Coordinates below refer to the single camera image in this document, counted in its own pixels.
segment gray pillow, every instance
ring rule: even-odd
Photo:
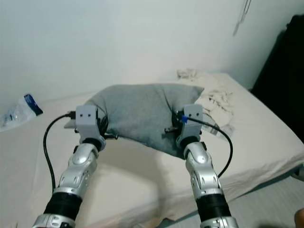
[[[180,84],[114,85],[87,101],[96,105],[99,117],[107,115],[107,133],[132,139],[146,146],[184,159],[173,133],[172,112],[194,103],[204,89]]]

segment white bedsheet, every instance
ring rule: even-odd
[[[221,178],[227,200],[275,178],[304,162],[304,145],[268,108],[225,74],[214,75],[233,92],[234,156]],[[42,137],[51,120],[74,110],[93,94],[42,104],[44,114],[0,133],[0,227],[31,227],[51,195]],[[58,122],[47,139],[56,180],[67,166],[79,136]],[[219,172],[228,159],[228,143],[202,135]],[[79,228],[155,227],[163,218],[178,219],[196,209],[184,161],[119,139],[100,152],[77,217]]]

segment black cable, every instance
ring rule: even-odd
[[[204,122],[204,121],[201,121],[201,120],[197,120],[197,119],[193,119],[193,118],[190,118],[190,117],[187,117],[187,119],[191,120],[191,121],[194,121],[194,122],[197,122],[197,123],[200,123],[200,124],[203,124],[203,125],[206,125],[208,127],[212,127],[213,129],[217,130],[218,132],[221,132],[223,134],[223,136],[225,136],[225,138],[228,140],[228,143],[229,143],[229,146],[230,146],[230,155],[229,155],[229,158],[228,158],[228,161],[227,161],[225,167],[223,168],[223,170],[218,175],[218,178],[220,178],[221,175],[223,175],[223,173],[226,171],[226,169],[228,168],[228,166],[230,165],[231,160],[232,160],[233,146],[232,146],[232,142],[231,142],[229,136],[225,132],[223,132],[221,129],[219,129],[216,126],[213,126],[210,123],[207,123],[207,122]]]
[[[56,182],[55,182],[55,175],[54,175],[54,170],[52,167],[52,163],[48,157],[48,151],[47,151],[47,136],[48,136],[48,131],[51,129],[51,127],[53,126],[54,123],[56,123],[58,120],[64,118],[64,117],[70,117],[70,114],[65,114],[65,115],[61,115],[59,117],[57,117],[55,120],[53,120],[49,126],[47,127],[44,136],[43,136],[43,151],[44,151],[44,155],[46,157],[47,160],[47,165],[49,168],[49,172],[51,173],[51,180],[52,180],[52,192],[55,190],[56,187]]]

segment white wall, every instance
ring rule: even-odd
[[[0,111],[117,83],[228,72],[251,88],[277,34],[303,0],[1,0]]]

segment mattress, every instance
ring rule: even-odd
[[[267,107],[226,74],[214,74],[233,92],[234,156],[220,178],[228,201],[304,162],[304,145]],[[23,126],[0,133],[0,225],[28,228],[43,213],[51,196],[42,138],[57,116],[74,110],[94,93],[42,104],[44,114]],[[47,146],[56,181],[78,144],[79,135],[63,129],[61,120],[49,132]],[[216,172],[225,166],[228,143],[210,133],[201,139]],[[163,218],[181,218],[196,209],[185,161],[118,139],[99,153],[76,219],[80,228],[155,227]]]

